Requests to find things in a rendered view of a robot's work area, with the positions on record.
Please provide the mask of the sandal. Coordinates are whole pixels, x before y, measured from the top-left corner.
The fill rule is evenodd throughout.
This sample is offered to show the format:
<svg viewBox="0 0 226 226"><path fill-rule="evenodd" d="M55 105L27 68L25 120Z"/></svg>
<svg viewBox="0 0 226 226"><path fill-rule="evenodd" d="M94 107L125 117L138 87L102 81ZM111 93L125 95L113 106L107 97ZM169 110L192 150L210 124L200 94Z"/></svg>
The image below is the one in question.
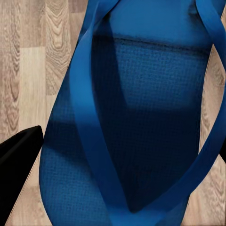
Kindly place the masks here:
<svg viewBox="0 0 226 226"><path fill-rule="evenodd" d="M199 152L226 0L88 0L39 164L53 226L180 226L226 138L222 104ZM198 153L199 152L199 153Z"/></svg>

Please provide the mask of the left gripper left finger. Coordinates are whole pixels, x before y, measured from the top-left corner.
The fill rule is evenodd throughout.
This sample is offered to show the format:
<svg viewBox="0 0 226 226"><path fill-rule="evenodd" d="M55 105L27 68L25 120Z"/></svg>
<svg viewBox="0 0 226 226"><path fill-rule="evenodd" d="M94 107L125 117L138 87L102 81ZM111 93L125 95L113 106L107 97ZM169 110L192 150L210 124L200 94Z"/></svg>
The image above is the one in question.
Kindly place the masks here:
<svg viewBox="0 0 226 226"><path fill-rule="evenodd" d="M0 144L0 226L4 226L44 143L40 125Z"/></svg>

